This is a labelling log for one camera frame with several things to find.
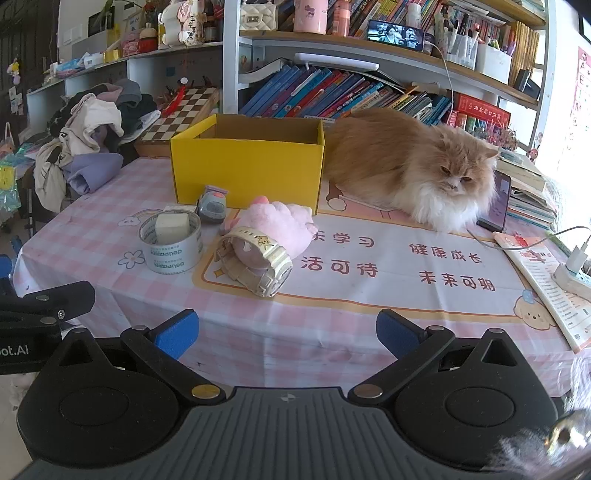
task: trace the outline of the wooden shelf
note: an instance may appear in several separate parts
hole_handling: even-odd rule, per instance
[[[546,21],[512,0],[480,0],[481,3],[518,20],[528,27],[543,27]]]
[[[414,50],[407,50],[406,48],[362,40],[360,38],[278,31],[241,32],[241,35],[250,38],[253,46],[325,50],[326,54],[335,56],[349,53],[369,57],[370,59],[404,63],[418,69],[428,70],[443,75],[446,74],[442,59]],[[475,72],[474,70],[450,61],[447,62],[447,68],[452,79],[494,93],[504,99],[511,100],[512,102],[518,103],[527,108],[536,109],[538,106],[538,102],[532,97],[491,77],[487,77],[482,73]]]

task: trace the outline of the white bag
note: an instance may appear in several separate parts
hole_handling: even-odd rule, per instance
[[[251,5],[242,0],[240,30],[277,30],[277,6],[271,0],[266,4]]]

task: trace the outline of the phone on shelf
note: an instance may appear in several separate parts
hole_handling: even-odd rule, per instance
[[[420,28],[370,20],[368,40],[390,43],[409,50],[423,51],[424,32]]]

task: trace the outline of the white cable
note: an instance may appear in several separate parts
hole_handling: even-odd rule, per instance
[[[437,49],[437,51],[439,52],[439,54],[441,55],[441,59],[443,60],[443,66],[445,67],[445,73],[447,73],[447,79],[449,80],[449,89],[452,91],[452,108],[450,109],[450,111],[453,112],[453,85],[452,85],[452,79],[449,76],[449,70],[447,69],[447,62],[445,61],[445,55],[439,49],[439,47],[437,45],[435,45],[434,43],[431,43],[429,41],[426,41],[425,43],[427,45],[431,45],[432,47],[435,47]]]
[[[584,228],[585,230],[588,230],[589,232],[591,232],[591,228],[589,228],[588,226],[584,226],[584,225],[572,226],[571,228],[567,228],[566,230],[562,230],[561,232],[552,233],[552,235],[548,235],[546,238],[544,238],[534,244],[528,245],[527,247],[495,247],[493,245],[487,245],[483,241],[478,240],[476,238],[476,235],[474,235],[470,230],[466,229],[466,231],[472,236],[472,238],[474,240],[476,240],[479,244],[481,244],[487,248],[493,248],[494,250],[527,250],[528,248],[535,247],[536,245],[539,245],[539,244],[545,242],[546,240],[550,240],[552,237],[555,237],[557,235],[562,235],[563,233],[570,232],[571,230],[575,230],[577,228]]]

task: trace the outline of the metal bolt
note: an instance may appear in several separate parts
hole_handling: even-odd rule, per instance
[[[197,385],[191,389],[191,395],[202,400],[211,400],[221,393],[219,387],[212,384]]]
[[[384,393],[384,391],[377,385],[363,383],[361,385],[357,385],[353,389],[353,393],[359,398],[378,398],[382,393]]]

